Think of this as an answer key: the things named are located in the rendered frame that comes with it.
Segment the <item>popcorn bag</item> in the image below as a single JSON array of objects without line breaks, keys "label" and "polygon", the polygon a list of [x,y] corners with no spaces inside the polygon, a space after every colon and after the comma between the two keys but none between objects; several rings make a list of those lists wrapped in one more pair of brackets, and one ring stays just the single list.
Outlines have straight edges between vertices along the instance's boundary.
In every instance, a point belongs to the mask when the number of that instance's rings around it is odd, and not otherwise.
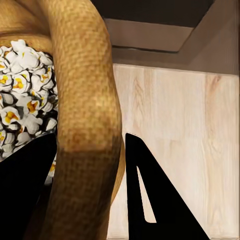
[{"label": "popcorn bag", "polygon": [[107,240],[126,168],[112,45],[90,0],[0,0],[0,48],[24,40],[53,59],[57,152],[22,240]]}]

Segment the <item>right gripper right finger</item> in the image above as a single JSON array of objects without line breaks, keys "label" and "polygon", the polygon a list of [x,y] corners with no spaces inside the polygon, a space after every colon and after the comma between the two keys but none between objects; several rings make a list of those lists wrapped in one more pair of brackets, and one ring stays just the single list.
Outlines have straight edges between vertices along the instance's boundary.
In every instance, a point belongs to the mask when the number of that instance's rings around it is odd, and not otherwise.
[{"label": "right gripper right finger", "polygon": [[[210,240],[144,141],[126,134],[129,240]],[[157,223],[145,220],[139,167]]]}]

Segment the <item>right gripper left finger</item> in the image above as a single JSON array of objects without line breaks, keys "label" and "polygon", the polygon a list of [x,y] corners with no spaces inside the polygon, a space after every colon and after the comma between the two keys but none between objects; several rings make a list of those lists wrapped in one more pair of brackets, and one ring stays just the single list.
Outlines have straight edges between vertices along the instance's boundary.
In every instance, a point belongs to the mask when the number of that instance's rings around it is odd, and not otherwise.
[{"label": "right gripper left finger", "polygon": [[51,132],[0,162],[0,240],[22,240],[56,156]]}]

